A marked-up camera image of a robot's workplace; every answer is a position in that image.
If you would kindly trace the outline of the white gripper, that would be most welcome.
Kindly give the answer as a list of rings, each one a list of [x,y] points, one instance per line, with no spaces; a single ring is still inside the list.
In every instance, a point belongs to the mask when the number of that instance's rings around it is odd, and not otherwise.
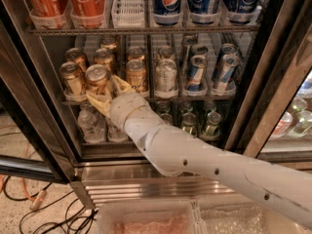
[[[86,98],[98,112],[105,117],[110,116],[113,123],[124,123],[132,112],[148,104],[141,94],[134,92],[132,86],[119,76],[113,75],[111,82],[118,96],[114,100],[108,90],[100,95],[87,91]]]

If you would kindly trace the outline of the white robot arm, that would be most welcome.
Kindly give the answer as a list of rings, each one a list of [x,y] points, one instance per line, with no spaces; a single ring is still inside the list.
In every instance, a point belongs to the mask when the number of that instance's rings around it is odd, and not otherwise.
[[[219,149],[168,125],[147,100],[117,76],[108,86],[117,97],[86,92],[89,103],[124,131],[164,176],[184,172],[222,185],[312,228],[312,175]]]

